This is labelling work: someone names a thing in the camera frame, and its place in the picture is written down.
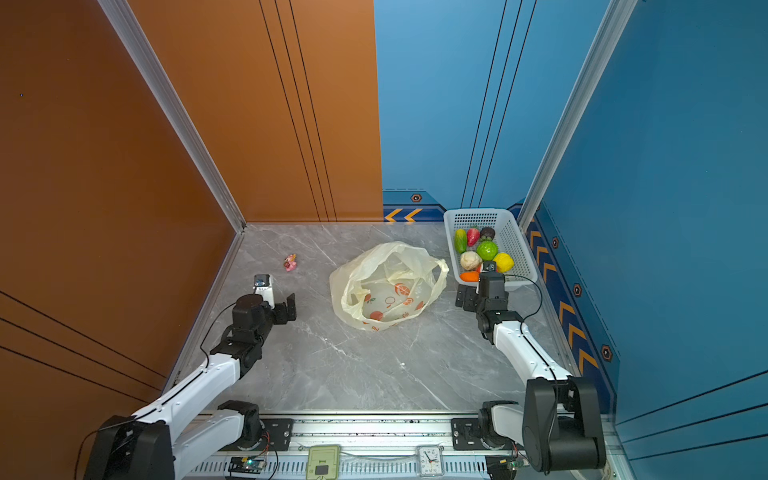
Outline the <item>orange tangerine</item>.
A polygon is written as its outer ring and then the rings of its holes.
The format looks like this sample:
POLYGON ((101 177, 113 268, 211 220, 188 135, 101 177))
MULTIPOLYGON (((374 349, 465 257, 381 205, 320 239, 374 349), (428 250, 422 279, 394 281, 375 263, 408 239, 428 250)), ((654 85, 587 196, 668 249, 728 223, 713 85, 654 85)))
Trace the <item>orange tangerine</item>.
POLYGON ((480 273, 478 271, 466 271, 460 274, 460 279, 464 282, 478 282, 480 273))

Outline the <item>green circuit board left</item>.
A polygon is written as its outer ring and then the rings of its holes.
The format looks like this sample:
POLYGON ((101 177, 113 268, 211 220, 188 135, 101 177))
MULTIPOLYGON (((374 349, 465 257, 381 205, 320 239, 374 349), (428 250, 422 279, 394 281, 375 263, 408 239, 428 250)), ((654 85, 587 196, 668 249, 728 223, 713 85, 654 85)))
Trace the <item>green circuit board left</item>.
POLYGON ((235 474, 260 475, 267 469, 268 462, 255 456, 231 457, 227 467, 227 475, 235 474))

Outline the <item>dark purple mangosteen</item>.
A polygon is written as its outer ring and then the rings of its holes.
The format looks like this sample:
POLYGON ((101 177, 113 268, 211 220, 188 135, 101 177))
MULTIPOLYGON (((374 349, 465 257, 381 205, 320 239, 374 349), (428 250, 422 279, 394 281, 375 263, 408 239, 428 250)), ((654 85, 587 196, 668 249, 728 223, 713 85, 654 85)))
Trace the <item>dark purple mangosteen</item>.
POLYGON ((485 227, 480 231, 479 240, 481 242, 493 241, 495 239, 495 236, 496 236, 496 232, 492 227, 485 227))

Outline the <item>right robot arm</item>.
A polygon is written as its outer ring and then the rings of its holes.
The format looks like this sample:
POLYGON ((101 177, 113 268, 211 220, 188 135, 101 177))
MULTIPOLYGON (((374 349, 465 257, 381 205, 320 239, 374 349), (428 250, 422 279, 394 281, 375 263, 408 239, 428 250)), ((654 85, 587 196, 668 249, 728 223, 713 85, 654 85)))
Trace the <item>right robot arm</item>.
POLYGON ((476 314, 478 330, 525 382, 525 399, 489 401, 477 435, 490 448, 521 446, 536 471, 599 470, 607 464, 599 395, 594 384, 559 365, 509 309, 505 275, 484 271, 462 285, 456 304, 476 314))

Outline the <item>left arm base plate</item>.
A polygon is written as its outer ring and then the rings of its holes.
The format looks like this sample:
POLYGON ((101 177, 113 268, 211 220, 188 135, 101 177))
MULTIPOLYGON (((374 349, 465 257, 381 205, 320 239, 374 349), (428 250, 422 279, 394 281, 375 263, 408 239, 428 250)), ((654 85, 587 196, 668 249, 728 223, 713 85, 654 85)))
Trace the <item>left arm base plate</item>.
POLYGON ((289 450, 294 428, 292 418, 267 418, 261 420, 261 436, 258 440, 247 440, 238 445, 240 451, 278 451, 289 450))

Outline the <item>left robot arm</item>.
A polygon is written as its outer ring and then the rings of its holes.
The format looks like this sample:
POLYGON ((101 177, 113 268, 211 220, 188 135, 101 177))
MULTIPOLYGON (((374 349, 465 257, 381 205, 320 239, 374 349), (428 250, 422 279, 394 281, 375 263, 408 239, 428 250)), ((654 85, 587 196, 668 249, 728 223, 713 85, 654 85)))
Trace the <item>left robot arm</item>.
POLYGON ((273 304, 259 293, 240 297, 232 322, 203 363, 180 384, 128 417, 113 416, 94 435, 83 479, 182 479, 226 446, 251 450, 268 444, 257 405, 228 400, 207 420, 198 415, 261 360, 276 325, 297 317, 295 295, 273 304))

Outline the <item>green square device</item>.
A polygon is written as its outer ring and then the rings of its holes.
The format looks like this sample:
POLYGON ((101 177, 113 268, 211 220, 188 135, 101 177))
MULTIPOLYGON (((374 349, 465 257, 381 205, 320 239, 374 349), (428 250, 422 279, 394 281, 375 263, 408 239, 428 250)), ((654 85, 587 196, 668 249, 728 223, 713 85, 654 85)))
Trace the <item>green square device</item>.
POLYGON ((341 447, 318 445, 308 449, 307 480, 337 480, 340 475, 341 447))

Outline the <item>aluminium front rail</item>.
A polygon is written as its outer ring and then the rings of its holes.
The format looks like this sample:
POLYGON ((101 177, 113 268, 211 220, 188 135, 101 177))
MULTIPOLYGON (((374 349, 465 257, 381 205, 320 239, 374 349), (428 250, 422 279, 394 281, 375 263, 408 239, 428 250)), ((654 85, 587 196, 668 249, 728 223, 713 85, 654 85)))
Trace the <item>aluminium front rail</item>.
POLYGON ((528 466, 516 479, 539 479, 524 450, 456 451, 451 445, 450 420, 477 417, 469 412, 310 412, 266 413, 262 419, 292 418, 293 434, 288 451, 239 451, 225 448, 214 453, 190 473, 190 479, 304 479, 308 449, 339 445, 338 479, 489 479, 486 456, 524 459, 528 466), (416 448, 439 445, 445 473, 440 477, 418 475, 416 448), (255 456, 268 462, 260 475, 227 475, 231 457, 255 456))

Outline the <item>cream bumpy fruit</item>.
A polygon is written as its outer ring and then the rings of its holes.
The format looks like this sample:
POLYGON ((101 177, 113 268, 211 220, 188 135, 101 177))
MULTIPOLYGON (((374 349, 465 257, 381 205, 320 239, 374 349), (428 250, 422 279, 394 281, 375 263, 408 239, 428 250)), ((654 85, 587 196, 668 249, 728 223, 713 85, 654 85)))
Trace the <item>cream bumpy fruit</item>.
POLYGON ((464 271, 473 271, 482 265, 483 259, 477 252, 468 250, 461 254, 459 262, 464 271))

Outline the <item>red strawberry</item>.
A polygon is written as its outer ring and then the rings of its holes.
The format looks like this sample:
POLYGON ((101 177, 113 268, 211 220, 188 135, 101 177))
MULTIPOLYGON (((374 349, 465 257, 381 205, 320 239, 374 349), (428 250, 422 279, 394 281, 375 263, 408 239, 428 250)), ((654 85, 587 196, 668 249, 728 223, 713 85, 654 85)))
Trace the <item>red strawberry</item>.
POLYGON ((467 246, 468 247, 474 247, 477 242, 480 240, 481 233, 480 230, 476 227, 470 228, 467 230, 467 246))

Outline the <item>circuit board right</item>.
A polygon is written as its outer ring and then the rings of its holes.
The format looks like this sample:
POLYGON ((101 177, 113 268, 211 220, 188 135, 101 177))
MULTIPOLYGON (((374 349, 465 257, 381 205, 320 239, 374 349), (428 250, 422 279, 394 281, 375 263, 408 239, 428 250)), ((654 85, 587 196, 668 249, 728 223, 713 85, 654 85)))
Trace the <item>circuit board right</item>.
POLYGON ((515 480, 519 471, 528 466, 524 459, 511 456, 486 456, 485 463, 490 480, 515 480))

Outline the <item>yellow bumpy fruit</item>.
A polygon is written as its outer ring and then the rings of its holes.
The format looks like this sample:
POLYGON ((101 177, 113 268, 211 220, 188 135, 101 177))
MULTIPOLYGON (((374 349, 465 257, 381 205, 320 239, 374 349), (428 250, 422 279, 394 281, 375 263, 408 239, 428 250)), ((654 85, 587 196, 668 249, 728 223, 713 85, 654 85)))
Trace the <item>yellow bumpy fruit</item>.
POLYGON ((496 271, 500 273, 509 272, 515 266, 515 260, 507 253, 500 252, 494 258, 493 262, 496 266, 496 271))

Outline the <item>yellow green pear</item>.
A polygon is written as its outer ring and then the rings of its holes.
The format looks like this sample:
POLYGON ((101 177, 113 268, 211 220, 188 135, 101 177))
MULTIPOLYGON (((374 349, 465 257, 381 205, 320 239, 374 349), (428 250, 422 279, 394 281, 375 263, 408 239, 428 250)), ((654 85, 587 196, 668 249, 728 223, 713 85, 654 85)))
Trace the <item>yellow green pear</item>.
POLYGON ((454 233, 454 248, 458 255, 462 255, 468 249, 468 235, 464 229, 457 229, 454 233))

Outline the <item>yellow translucent plastic bag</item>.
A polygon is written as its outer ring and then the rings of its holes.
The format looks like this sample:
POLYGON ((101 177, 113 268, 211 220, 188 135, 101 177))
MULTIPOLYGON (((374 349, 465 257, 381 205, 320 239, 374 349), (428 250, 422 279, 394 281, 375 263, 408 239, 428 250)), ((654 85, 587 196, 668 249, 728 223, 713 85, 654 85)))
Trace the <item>yellow translucent plastic bag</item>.
POLYGON ((331 273, 332 307, 350 327, 384 331, 421 315, 446 288, 449 272, 424 248, 379 244, 331 273))

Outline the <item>white plastic basket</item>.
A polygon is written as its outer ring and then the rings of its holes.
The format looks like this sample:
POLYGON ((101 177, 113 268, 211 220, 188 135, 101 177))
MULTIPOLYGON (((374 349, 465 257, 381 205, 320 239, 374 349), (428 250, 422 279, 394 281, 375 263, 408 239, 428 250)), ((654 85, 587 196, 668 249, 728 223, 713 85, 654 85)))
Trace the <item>white plastic basket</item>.
POLYGON ((475 287, 486 262, 495 262, 505 289, 516 290, 538 281, 537 268, 517 220, 504 209, 454 209, 443 214, 454 277, 475 287))

